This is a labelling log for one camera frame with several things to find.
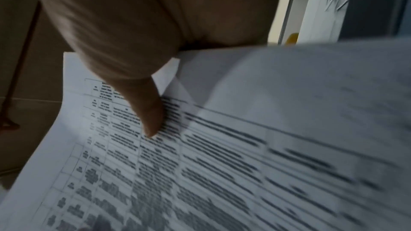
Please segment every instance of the hand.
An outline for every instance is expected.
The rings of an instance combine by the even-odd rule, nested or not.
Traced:
[[[179,50],[264,44],[278,0],[41,0],[88,68],[155,135],[164,112],[151,75]]]

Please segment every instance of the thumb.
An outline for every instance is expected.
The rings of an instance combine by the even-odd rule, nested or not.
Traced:
[[[164,120],[163,103],[151,77],[138,80],[107,80],[130,103],[143,124],[144,134],[152,137]]]

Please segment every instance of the sheet of paper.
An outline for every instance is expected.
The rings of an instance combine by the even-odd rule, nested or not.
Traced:
[[[156,74],[172,82],[153,139],[66,53],[62,109],[0,231],[408,230],[410,42],[182,53]]]

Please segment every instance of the paper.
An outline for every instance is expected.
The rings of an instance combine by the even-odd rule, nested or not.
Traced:
[[[153,139],[64,61],[53,127],[0,230],[408,230],[410,39],[182,53]],[[156,74],[164,89],[177,61]]]

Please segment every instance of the white paper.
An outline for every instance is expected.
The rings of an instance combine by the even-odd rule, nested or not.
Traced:
[[[182,53],[153,139],[75,54],[0,230],[408,230],[409,39]],[[177,61],[156,74],[165,88]]]

